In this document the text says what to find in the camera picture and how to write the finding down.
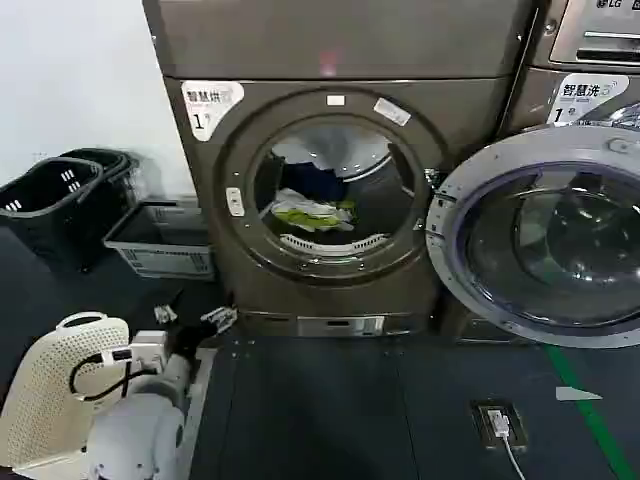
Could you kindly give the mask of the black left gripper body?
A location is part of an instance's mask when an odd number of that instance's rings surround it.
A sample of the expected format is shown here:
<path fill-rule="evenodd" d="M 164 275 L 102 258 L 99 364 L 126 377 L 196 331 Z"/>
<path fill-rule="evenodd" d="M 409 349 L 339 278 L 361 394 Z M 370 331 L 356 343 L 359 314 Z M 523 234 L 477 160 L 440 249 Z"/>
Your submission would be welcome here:
<path fill-rule="evenodd" d="M 177 326 L 168 331 L 168 353 L 193 360 L 198 346 L 210 336 L 208 324 Z"/>

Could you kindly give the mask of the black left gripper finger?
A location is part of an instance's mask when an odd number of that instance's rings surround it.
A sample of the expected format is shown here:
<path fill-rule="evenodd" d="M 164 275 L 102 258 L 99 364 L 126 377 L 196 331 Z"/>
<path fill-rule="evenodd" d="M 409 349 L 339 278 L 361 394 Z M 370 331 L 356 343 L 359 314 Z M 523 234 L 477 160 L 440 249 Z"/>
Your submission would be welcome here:
<path fill-rule="evenodd" d="M 200 317 L 201 332 L 205 337 L 224 334 L 238 319 L 238 311 L 234 307 L 221 306 Z"/>
<path fill-rule="evenodd" d="M 170 334 L 177 333 L 181 326 L 178 314 L 169 304 L 156 305 L 153 316 L 158 328 Z"/>

